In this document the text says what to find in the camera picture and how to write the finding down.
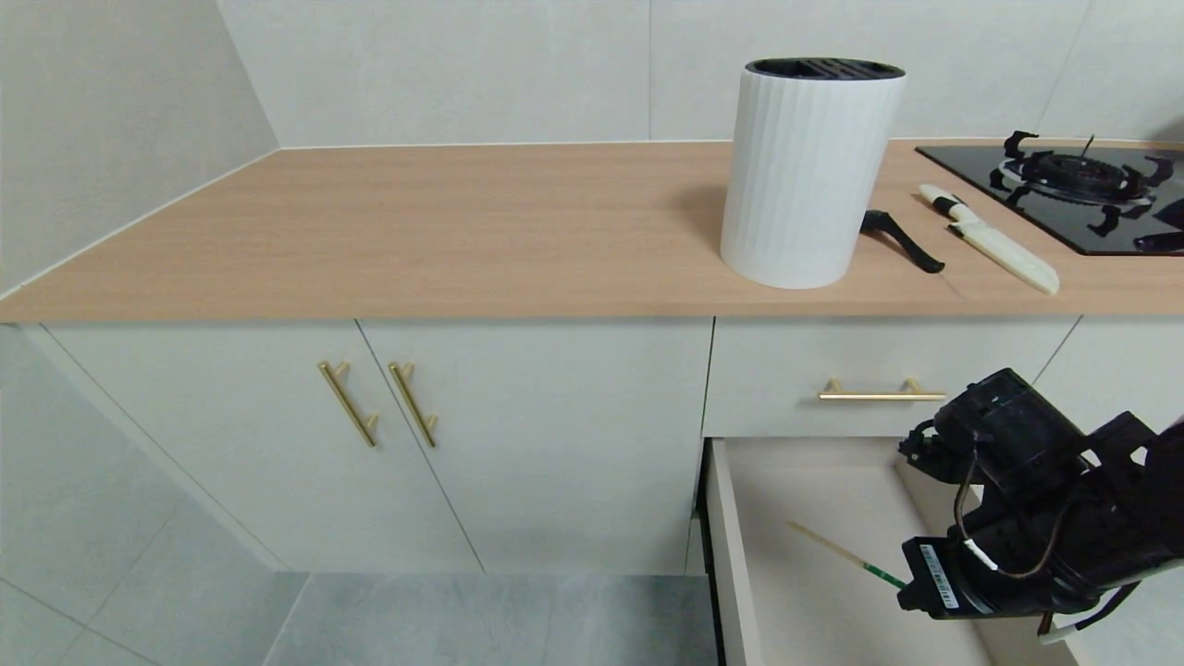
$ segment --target tiled wall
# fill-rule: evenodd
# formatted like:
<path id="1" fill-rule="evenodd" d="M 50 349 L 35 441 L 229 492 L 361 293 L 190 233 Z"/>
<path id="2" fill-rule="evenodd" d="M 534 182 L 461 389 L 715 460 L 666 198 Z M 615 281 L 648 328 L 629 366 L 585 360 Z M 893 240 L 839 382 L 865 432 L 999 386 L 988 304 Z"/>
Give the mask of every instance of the tiled wall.
<path id="1" fill-rule="evenodd" d="M 1179 0 L 218 0 L 284 147 L 727 139 L 740 69 L 905 68 L 895 136 L 1184 140 Z"/>
<path id="2" fill-rule="evenodd" d="M 275 147 L 214 0 L 0 0 L 0 293 Z"/>
<path id="3" fill-rule="evenodd" d="M 0 664 L 258 666 L 275 574 L 0 326 Z"/>

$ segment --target wooden stick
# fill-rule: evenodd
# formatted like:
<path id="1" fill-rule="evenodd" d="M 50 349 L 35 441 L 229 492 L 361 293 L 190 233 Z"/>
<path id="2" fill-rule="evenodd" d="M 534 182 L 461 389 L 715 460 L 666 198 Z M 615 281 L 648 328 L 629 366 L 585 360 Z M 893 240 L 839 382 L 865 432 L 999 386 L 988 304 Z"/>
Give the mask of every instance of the wooden stick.
<path id="1" fill-rule="evenodd" d="M 797 521 L 793 521 L 793 520 L 786 520 L 785 524 L 789 525 L 790 527 L 793 527 L 798 532 L 802 532 L 803 534 L 810 537 L 816 543 L 818 543 L 818 544 L 821 544 L 823 546 L 826 546 L 826 549 L 829 549 L 831 552 L 834 552 L 836 555 L 841 555 L 845 559 L 851 561 L 851 563 L 855 564 L 856 566 L 858 566 L 860 569 L 863 569 L 864 571 L 871 572 L 871 575 L 876 576 L 877 578 L 881 578 L 883 581 L 888 581 L 889 583 L 892 583 L 897 589 L 905 589 L 905 585 L 907 583 L 905 583 L 900 578 L 893 576 L 892 574 L 884 571 L 883 569 L 876 566 L 875 564 L 871 564 L 867 559 L 863 559 L 862 557 L 860 557 L 860 556 L 855 555 L 854 552 L 847 550 L 845 547 L 836 544 L 835 542 L 828 539 L 826 537 L 823 537 L 822 534 L 819 534 L 818 532 L 815 532 L 813 530 L 806 527 L 805 525 L 803 525 L 800 523 L 797 523 Z"/>
<path id="2" fill-rule="evenodd" d="M 829 547 L 830 550 L 835 551 L 835 552 L 836 552 L 837 555 L 842 555 L 842 556 L 843 556 L 843 557 L 845 557 L 847 559 L 850 559 L 850 561 L 851 561 L 851 562 L 854 562 L 854 563 L 855 563 L 855 564 L 856 564 L 857 566 L 863 566 L 864 564 L 867 564 L 867 561 L 866 561 L 866 559 L 863 559 L 863 558 L 858 557 L 858 556 L 857 556 L 857 555 L 855 555 L 854 552 L 851 552 L 851 551 L 847 550 L 845 547 L 843 547 L 843 546 L 841 546 L 841 545 L 836 544 L 835 542 L 832 542 L 832 540 L 828 539 L 826 537 L 823 537 L 823 536 L 822 536 L 822 534 L 819 534 L 818 532 L 815 532 L 815 531 L 813 531 L 813 530 L 811 530 L 810 527 L 806 527 L 805 525 L 803 525 L 803 524 L 800 524 L 800 523 L 796 523 L 796 521 L 793 521 L 793 520 L 786 520 L 785 523 L 786 523 L 786 524 L 787 524 L 787 525 L 789 525 L 790 527 L 793 527 L 793 529 L 794 529 L 794 530 L 797 530 L 798 532 L 802 532 L 803 534 L 805 534 L 805 536 L 810 537 L 811 539 L 813 539 L 813 540 L 818 542 L 819 544 L 822 544 L 822 545 L 824 545 L 824 546 Z"/>

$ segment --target white cabinet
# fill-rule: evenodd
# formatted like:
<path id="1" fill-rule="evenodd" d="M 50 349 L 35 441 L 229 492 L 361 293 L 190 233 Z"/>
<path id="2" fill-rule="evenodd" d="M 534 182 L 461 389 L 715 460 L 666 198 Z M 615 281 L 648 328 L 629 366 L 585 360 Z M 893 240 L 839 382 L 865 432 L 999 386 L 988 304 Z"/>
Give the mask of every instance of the white cabinet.
<path id="1" fill-rule="evenodd" d="M 937 622 L 791 530 L 796 520 L 897 578 L 900 544 L 948 524 L 954 487 L 902 465 L 895 438 L 714 440 L 706 505 L 729 666 L 1075 664 L 1036 619 Z M 944 514 L 926 525 L 925 512 Z"/>
<path id="2" fill-rule="evenodd" d="M 915 391 L 906 380 L 946 399 L 1003 367 L 1032 380 L 1074 321 L 721 318 L 703 434 L 903 436 L 944 402 L 893 396 Z M 863 399 L 819 399 L 824 391 Z"/>
<path id="3" fill-rule="evenodd" d="M 187 474 L 302 571 L 477 571 L 354 321 L 54 325 Z M 333 377 L 320 361 L 349 371 Z M 347 409 L 371 430 L 371 448 Z"/>
<path id="4" fill-rule="evenodd" d="M 414 364 L 431 440 L 410 421 L 487 571 L 683 572 L 709 319 L 362 331 L 384 366 Z"/>
<path id="5" fill-rule="evenodd" d="M 1086 433 L 1130 411 L 1162 431 L 1184 414 L 1184 319 L 1086 316 L 1036 390 Z"/>

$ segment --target tiled floor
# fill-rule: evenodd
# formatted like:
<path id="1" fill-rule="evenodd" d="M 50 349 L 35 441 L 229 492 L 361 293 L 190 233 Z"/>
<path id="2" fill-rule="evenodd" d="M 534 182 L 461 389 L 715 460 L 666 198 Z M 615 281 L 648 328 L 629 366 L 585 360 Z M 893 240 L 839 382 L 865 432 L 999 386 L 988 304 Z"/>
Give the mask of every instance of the tiled floor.
<path id="1" fill-rule="evenodd" d="M 714 666 L 706 577 L 314 575 L 265 666 Z"/>

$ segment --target white cable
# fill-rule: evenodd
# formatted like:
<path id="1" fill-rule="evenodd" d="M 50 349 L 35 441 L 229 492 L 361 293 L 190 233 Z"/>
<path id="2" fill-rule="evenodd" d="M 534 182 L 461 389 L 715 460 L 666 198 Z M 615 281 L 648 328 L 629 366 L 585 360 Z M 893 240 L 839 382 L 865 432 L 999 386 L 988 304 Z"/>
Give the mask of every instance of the white cable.
<path id="1" fill-rule="evenodd" d="M 986 555 L 986 552 L 983 549 L 978 547 L 978 544 L 974 543 L 974 539 L 966 539 L 965 542 L 963 542 L 963 545 L 970 549 L 970 551 L 974 553 L 974 557 L 977 557 L 979 562 L 986 564 L 987 569 L 990 569 L 991 571 L 999 570 L 999 565 L 996 564 L 995 561 L 991 559 L 991 556 Z"/>
<path id="2" fill-rule="evenodd" d="M 1067 638 L 1069 638 L 1069 636 L 1072 636 L 1073 634 L 1076 634 L 1076 633 L 1077 633 L 1077 626 L 1076 625 L 1069 625 L 1068 627 L 1061 627 L 1060 629 L 1049 632 L 1049 633 L 1044 634 L 1043 636 L 1040 636 L 1040 642 L 1041 642 L 1041 645 L 1053 645 L 1055 642 L 1061 642 L 1064 639 L 1067 639 Z"/>

